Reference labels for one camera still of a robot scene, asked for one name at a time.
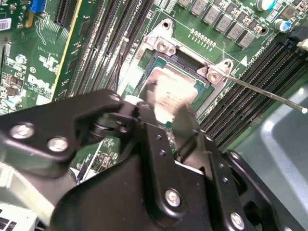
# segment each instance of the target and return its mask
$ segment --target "blue connector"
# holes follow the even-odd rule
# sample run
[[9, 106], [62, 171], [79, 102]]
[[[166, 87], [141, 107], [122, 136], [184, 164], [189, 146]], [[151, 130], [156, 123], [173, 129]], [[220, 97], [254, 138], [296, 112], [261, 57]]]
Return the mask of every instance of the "blue connector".
[[42, 13], [45, 8], [45, 0], [32, 0], [30, 11], [34, 13]]

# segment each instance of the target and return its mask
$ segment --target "motherboard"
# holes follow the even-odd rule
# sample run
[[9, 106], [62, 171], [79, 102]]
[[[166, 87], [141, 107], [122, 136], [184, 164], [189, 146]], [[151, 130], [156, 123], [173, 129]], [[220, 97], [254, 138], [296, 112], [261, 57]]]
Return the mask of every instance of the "motherboard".
[[[155, 83], [175, 158], [171, 123], [183, 103], [225, 150], [279, 104], [224, 76], [292, 94], [308, 80], [297, 33], [307, 11], [307, 0], [3, 0], [0, 115], [103, 88], [138, 97]], [[117, 157], [118, 140], [106, 137], [72, 167], [96, 174]]]

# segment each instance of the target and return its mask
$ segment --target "expansion slot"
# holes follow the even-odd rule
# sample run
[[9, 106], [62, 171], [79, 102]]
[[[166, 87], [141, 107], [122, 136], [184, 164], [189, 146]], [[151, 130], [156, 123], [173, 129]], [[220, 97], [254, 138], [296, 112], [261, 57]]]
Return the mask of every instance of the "expansion slot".
[[[304, 55], [290, 50], [291, 46], [285, 44], [274, 41], [242, 75], [242, 80], [277, 95], [284, 94], [308, 69]], [[221, 149], [227, 148], [274, 102], [234, 85], [203, 121], [202, 129], [216, 140]]]

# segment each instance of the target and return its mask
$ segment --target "capacitor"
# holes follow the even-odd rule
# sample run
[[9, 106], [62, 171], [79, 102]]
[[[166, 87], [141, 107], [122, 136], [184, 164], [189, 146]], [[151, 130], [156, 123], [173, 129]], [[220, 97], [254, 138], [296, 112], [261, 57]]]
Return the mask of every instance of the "capacitor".
[[15, 108], [17, 105], [19, 105], [22, 102], [22, 99], [20, 96], [15, 95], [10, 97], [7, 101], [6, 104], [10, 107], [10, 108]]
[[274, 22], [274, 28], [282, 33], [286, 33], [290, 30], [291, 23], [283, 19], [276, 19]]
[[270, 11], [275, 6], [275, 0], [257, 0], [256, 1], [256, 8], [259, 11]]
[[25, 64], [27, 61], [26, 57], [22, 54], [16, 55], [15, 60], [18, 64]]

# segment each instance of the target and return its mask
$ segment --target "barcode label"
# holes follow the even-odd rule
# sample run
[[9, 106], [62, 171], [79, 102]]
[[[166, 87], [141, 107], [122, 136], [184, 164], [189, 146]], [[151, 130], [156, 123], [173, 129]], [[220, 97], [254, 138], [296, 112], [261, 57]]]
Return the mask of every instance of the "barcode label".
[[8, 30], [11, 28], [11, 18], [0, 19], [0, 31]]

